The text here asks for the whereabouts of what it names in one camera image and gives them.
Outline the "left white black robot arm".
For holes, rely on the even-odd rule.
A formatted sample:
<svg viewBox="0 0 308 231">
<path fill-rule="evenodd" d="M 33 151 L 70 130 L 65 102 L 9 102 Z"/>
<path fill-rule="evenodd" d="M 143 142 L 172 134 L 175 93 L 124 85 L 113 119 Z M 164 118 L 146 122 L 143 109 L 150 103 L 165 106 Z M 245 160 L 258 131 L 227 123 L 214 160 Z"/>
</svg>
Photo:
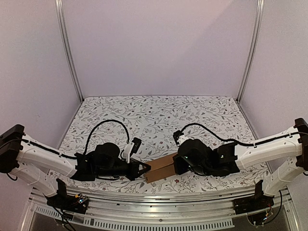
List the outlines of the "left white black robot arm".
<svg viewBox="0 0 308 231">
<path fill-rule="evenodd" d="M 151 169 L 150 165 L 131 158 L 140 145 L 141 140 L 134 138 L 124 150 L 107 142 L 87 154 L 65 153 L 26 135 L 24 126 L 17 124 L 0 136 L 0 171 L 22 179 L 52 197 L 61 209 L 67 209 L 72 203 L 71 197 L 61 191 L 60 183 L 42 172 L 42 168 L 80 182 L 119 177 L 133 181 Z"/>
</svg>

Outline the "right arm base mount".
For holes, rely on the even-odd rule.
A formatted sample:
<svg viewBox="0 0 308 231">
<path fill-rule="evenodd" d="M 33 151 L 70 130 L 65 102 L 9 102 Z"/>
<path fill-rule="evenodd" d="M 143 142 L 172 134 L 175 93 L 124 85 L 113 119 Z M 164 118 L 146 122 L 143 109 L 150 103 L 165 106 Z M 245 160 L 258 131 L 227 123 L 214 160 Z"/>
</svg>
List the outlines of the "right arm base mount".
<svg viewBox="0 0 308 231">
<path fill-rule="evenodd" d="M 232 201 L 235 214 L 244 214 L 267 208 L 269 205 L 273 206 L 274 196 L 266 196 L 264 193 L 255 193 L 252 196 L 234 199 Z"/>
</svg>

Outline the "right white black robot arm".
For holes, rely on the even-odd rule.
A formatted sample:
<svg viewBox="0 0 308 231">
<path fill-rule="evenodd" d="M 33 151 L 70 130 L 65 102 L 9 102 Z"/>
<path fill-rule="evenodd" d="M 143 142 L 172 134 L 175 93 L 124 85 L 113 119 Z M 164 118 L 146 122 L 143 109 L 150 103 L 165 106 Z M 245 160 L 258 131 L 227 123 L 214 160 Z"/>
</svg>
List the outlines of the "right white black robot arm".
<svg viewBox="0 0 308 231">
<path fill-rule="evenodd" d="M 199 139 L 189 139 L 184 130 L 173 133 L 178 147 L 177 157 L 186 170 L 199 176 L 224 177 L 250 166 L 286 158 L 269 177 L 258 182 L 249 206 L 259 210 L 280 189 L 308 170 L 308 124 L 303 118 L 281 133 L 250 143 L 223 139 L 223 145 L 211 149 Z"/>
</svg>

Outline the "brown cardboard paper box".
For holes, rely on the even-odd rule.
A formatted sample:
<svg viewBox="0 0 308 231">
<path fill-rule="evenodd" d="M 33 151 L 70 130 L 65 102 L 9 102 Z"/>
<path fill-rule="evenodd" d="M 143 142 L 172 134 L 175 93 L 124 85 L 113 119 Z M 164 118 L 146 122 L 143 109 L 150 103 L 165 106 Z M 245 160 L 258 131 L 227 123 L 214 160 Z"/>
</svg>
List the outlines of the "brown cardboard paper box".
<svg viewBox="0 0 308 231">
<path fill-rule="evenodd" d="M 173 160 L 176 154 L 173 153 L 147 162 L 151 169 L 144 174 L 145 181 L 152 183 L 176 175 Z"/>
</svg>

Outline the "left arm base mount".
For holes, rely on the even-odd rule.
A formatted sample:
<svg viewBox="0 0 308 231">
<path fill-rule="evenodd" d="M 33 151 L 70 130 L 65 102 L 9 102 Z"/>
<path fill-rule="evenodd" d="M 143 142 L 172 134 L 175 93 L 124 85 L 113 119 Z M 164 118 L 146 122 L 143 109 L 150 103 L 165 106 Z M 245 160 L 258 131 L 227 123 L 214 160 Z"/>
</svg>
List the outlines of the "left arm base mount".
<svg viewBox="0 0 308 231">
<path fill-rule="evenodd" d="M 53 206 L 61 211 L 70 211 L 79 214 L 86 214 L 89 197 L 81 193 L 76 195 L 60 195 L 56 194 L 52 197 L 46 197 L 47 205 Z"/>
</svg>

